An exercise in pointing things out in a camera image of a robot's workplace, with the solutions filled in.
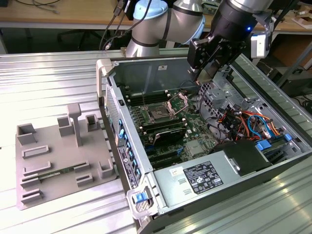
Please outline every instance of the wooden desk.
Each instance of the wooden desk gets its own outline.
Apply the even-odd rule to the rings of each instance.
[[[105,29],[113,16],[117,0],[61,0],[55,3],[59,14],[28,6],[10,0],[8,7],[0,7],[0,28],[57,28],[57,29]],[[213,16],[207,16],[204,31],[209,31]],[[116,29],[120,16],[116,17],[110,29]],[[132,21],[126,17],[120,27],[129,29]],[[263,30],[257,25],[255,31]],[[286,17],[274,32],[273,38],[278,34],[312,34]]]

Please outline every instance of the warning label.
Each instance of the warning label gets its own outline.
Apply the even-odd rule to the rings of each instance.
[[[194,193],[201,194],[223,182],[210,161],[183,170]]]

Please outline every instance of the chair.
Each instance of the chair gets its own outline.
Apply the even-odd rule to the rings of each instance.
[[[64,35],[69,35],[69,34],[76,34],[76,33],[83,33],[82,37],[80,39],[79,42],[79,46],[78,46],[78,50],[81,50],[82,44],[84,43],[84,40],[88,37],[90,37],[90,35],[99,38],[101,40],[102,36],[100,36],[99,34],[96,33],[96,30],[90,30],[90,29],[74,29],[74,30],[70,30],[67,32],[63,32],[63,33],[59,33],[58,34],[58,42],[62,42],[62,36]]]

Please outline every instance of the pcie slot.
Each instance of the pcie slot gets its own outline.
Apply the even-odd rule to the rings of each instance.
[[[159,168],[159,167],[165,167],[167,166],[168,164],[172,164],[174,162],[179,162],[181,161],[181,158],[180,156],[174,156],[174,157],[171,157],[171,158],[168,158],[168,159],[165,159],[163,161],[160,161],[160,162],[154,162],[154,163],[151,163],[152,167],[153,168]]]
[[[168,158],[168,157],[172,157],[172,156],[176,156],[177,155],[177,151],[174,151],[174,152],[171,152],[171,153],[167,153],[167,154],[164,154],[164,155],[158,155],[158,156],[155,156],[155,157],[151,157],[149,158],[150,162],[155,162],[155,161],[159,161],[159,160],[162,160],[164,158]]]

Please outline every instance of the robotic arm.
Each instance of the robotic arm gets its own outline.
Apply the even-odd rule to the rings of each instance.
[[[224,65],[231,64],[246,47],[245,40],[257,24],[266,32],[253,36],[252,57],[264,58],[270,48],[273,21],[265,12],[273,0],[224,0],[214,18],[210,33],[204,39],[193,39],[190,43],[188,62],[190,73],[196,80],[205,69],[211,78]]]
[[[212,20],[210,33],[197,39],[204,27],[201,0],[177,0],[173,9],[161,0],[151,0],[153,8],[132,31],[127,57],[159,55],[161,39],[190,44],[188,62],[193,80],[205,69],[211,78],[231,64],[246,47],[245,40],[259,22],[265,34],[252,37],[252,57],[264,58],[271,45],[273,21],[266,12],[273,0],[223,0]],[[136,4],[134,23],[142,18],[147,0]]]

